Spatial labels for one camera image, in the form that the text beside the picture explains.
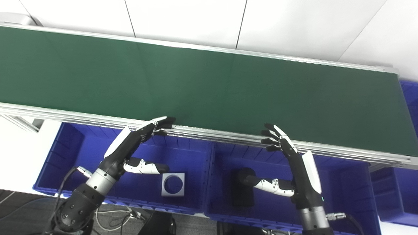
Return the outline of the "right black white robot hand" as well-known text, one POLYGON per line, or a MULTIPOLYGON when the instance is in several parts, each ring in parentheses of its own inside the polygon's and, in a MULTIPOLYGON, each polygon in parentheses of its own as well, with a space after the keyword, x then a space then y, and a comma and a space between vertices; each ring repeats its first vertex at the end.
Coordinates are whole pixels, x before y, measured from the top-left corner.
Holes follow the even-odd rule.
POLYGON ((297 210, 322 207, 322 186, 313 154, 310 150, 301 154, 288 135, 278 126, 265 123, 260 142, 269 152, 281 152, 287 159, 292 180, 260 178, 252 174, 239 173, 239 181, 274 195, 291 198, 297 210))

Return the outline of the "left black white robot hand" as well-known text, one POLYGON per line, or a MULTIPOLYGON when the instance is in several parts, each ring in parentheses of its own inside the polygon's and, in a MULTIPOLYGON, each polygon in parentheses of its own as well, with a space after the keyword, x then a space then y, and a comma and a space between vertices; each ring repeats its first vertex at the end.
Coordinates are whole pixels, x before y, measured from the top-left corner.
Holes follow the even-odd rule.
POLYGON ((126 126, 107 149, 98 169, 106 175, 119 180, 125 172, 135 174, 164 174, 169 172, 169 166, 145 159, 133 157, 134 152, 155 134, 165 135, 162 129, 170 129, 175 123, 175 117, 162 116, 151 119, 131 131, 126 126))

